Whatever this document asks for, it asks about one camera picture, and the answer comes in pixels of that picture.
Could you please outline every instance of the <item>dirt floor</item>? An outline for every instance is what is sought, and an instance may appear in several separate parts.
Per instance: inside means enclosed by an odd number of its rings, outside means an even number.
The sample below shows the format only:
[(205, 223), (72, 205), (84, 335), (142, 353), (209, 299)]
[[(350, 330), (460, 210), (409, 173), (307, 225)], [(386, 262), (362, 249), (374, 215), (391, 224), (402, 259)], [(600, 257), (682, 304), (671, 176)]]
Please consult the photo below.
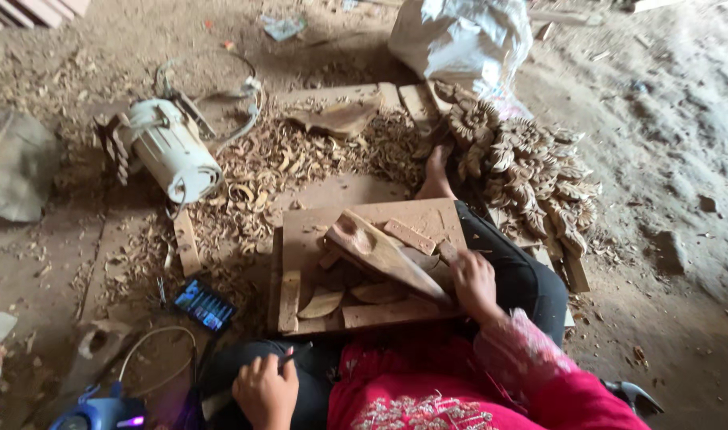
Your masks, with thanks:
[[(652, 428), (728, 429), (728, 2), (689, 1), (637, 15), (608, 1), (540, 1), (534, 8), (607, 18), (599, 27), (556, 25), (516, 75), (515, 92), (539, 122), (587, 132), (579, 150), (603, 183), (584, 259), (592, 291), (572, 298), (577, 326), (565, 350), (599, 377), (646, 388), (667, 412), (648, 420)], [(308, 29), (277, 43), (261, 15), (303, 15)], [(148, 176), (130, 188), (101, 178), (92, 116), (152, 96), (159, 64), (222, 51), (225, 41), (254, 64), (269, 93), (416, 83), (386, 48), (396, 15), (364, 2), (345, 12), (337, 0), (94, 0), (84, 18), (59, 29), (0, 32), (0, 106), (32, 112), (69, 148), (44, 220), (0, 228), (0, 310), (19, 318), (6, 342), (0, 429), (21, 428), (56, 392), (77, 321), (187, 324), (153, 312), (145, 300), (157, 276), (180, 276), (160, 271), (165, 241), (173, 239), (163, 199)], [(541, 24), (532, 23), (534, 34)], [(607, 57), (590, 60), (604, 51)], [(216, 54), (190, 57), (177, 70), (171, 79), (195, 94), (238, 86), (246, 71)], [(342, 190), (351, 178), (329, 181)], [(302, 199), (319, 207), (404, 197), (397, 185), (366, 181), (328, 199), (318, 198), (323, 186), (316, 184)], [(716, 201), (716, 212), (701, 209), (702, 196)], [(277, 205), (296, 198), (288, 191)], [(140, 260), (156, 262), (131, 273), (144, 279), (132, 286), (137, 294), (118, 289), (128, 258), (111, 264), (129, 240), (142, 249)], [(262, 332), (269, 266), (259, 255), (219, 274), (238, 286), (231, 298), (249, 310), (229, 338)], [(142, 349), (128, 385), (149, 386), (180, 367), (186, 341), (163, 336)], [(167, 399), (175, 390), (164, 391), (149, 399), (162, 422), (175, 415)]]

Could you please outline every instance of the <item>white cable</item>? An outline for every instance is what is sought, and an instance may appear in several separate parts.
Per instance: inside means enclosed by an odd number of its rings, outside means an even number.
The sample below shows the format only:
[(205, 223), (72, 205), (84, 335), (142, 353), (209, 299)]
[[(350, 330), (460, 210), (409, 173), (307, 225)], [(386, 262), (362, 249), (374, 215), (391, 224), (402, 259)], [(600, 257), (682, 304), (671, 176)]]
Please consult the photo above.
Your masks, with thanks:
[[(130, 352), (128, 352), (128, 356), (125, 358), (125, 362), (122, 363), (122, 368), (120, 369), (120, 376), (119, 376), (119, 378), (117, 378), (117, 381), (118, 382), (121, 382), (122, 381), (122, 377), (125, 376), (125, 367), (128, 366), (128, 362), (130, 361), (130, 357), (133, 356), (133, 353), (135, 352), (135, 350), (137, 350), (141, 346), (141, 344), (143, 344), (153, 334), (162, 333), (164, 331), (173, 331), (173, 330), (187, 332), (187, 334), (189, 335), (189, 337), (191, 337), (191, 344), (192, 344), (192, 346), (194, 347), (195, 350), (197, 349), (197, 339), (194, 338), (194, 334), (191, 331), (189, 331), (189, 329), (187, 329), (186, 327), (181, 327), (179, 325), (173, 325), (173, 326), (170, 326), (170, 327), (162, 327), (162, 328), (158, 328), (156, 330), (152, 330), (152, 331), (148, 332), (147, 334), (145, 334), (144, 337), (140, 338), (139, 341), (136, 342), (135, 345), (133, 345), (132, 348), (130, 348)], [(186, 361), (186, 363), (184, 363), (184, 366), (181, 366), (180, 369), (176, 370), (175, 373), (173, 373), (172, 375), (168, 376), (168, 378), (166, 378), (165, 380), (163, 380), (161, 383), (159, 383), (157, 385), (154, 385), (154, 386), (152, 386), (150, 388), (147, 388), (147, 389), (145, 389), (143, 391), (140, 391), (138, 393), (135, 393), (133, 395), (133, 397), (143, 396), (143, 395), (145, 395), (147, 393), (150, 393), (150, 392), (152, 392), (152, 391), (160, 388), (161, 386), (164, 386), (166, 383), (169, 383), (171, 380), (173, 380), (173, 378), (175, 378), (176, 376), (178, 376), (181, 372), (183, 372), (184, 370), (186, 370), (190, 363), (191, 363), (191, 356), (189, 356), (189, 359)]]

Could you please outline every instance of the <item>person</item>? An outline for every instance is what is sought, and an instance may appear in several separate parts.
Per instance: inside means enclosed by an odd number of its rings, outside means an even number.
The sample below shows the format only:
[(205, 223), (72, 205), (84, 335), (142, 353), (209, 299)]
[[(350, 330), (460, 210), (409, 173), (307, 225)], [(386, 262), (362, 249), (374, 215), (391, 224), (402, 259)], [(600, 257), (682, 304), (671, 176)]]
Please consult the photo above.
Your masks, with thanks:
[[(427, 161), (416, 199), (449, 197), (469, 248), (451, 265), (474, 340), (447, 323), (372, 330), (342, 347), (264, 340), (218, 353), (204, 397), (231, 385), (215, 428), (558, 429), (648, 427), (561, 350), (568, 294), (549, 268), (476, 216), (451, 191), (446, 147)], [(333, 383), (330, 370), (337, 367)]]

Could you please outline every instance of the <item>smartphone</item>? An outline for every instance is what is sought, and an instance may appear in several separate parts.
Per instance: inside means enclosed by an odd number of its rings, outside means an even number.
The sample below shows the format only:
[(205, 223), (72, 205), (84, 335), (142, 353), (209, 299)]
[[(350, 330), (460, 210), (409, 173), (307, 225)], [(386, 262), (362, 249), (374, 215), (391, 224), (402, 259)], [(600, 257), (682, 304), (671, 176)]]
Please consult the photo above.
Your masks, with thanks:
[(174, 303), (190, 318), (216, 333), (229, 327), (236, 312), (234, 305), (199, 279), (188, 280)]

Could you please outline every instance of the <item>embroidery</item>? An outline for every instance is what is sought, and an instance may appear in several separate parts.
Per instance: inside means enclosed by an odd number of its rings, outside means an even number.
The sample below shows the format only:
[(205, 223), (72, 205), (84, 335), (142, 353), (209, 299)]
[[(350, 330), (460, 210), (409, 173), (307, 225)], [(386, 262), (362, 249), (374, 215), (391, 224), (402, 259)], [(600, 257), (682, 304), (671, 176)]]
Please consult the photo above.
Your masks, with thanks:
[(397, 429), (407, 424), (414, 430), (496, 430), (493, 415), (481, 411), (478, 402), (462, 402), (440, 395), (413, 399), (400, 396), (369, 403), (351, 423), (356, 430)]

